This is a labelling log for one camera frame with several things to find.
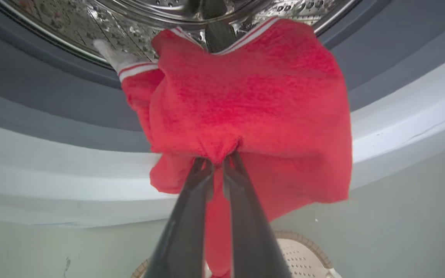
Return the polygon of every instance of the red cloth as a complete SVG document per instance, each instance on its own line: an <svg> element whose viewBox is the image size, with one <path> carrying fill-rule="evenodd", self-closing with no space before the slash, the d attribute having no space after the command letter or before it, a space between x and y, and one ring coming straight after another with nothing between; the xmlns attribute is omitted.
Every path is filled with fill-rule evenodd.
<svg viewBox="0 0 445 278"><path fill-rule="evenodd" d="M238 150L269 220L348 197L346 87L311 27L272 19L220 54L179 28L162 31L152 45L157 65L132 65L120 78L152 151L163 153L150 172L157 190L179 193L196 156L219 165ZM229 276L231 265L222 181L217 169L206 220L205 255L217 277Z"/></svg>

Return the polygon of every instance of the perforated basket bottom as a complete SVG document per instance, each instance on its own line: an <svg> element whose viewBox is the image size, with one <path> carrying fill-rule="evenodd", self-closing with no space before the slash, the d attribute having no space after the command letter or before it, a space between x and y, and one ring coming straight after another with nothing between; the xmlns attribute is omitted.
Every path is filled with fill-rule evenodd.
<svg viewBox="0 0 445 278"><path fill-rule="evenodd" d="M276 232L275 235L292 278L341 278L324 251L313 241L295 232ZM141 278L148 265L149 259L135 269L131 278ZM205 264L205 277L211 275Z"/></svg>

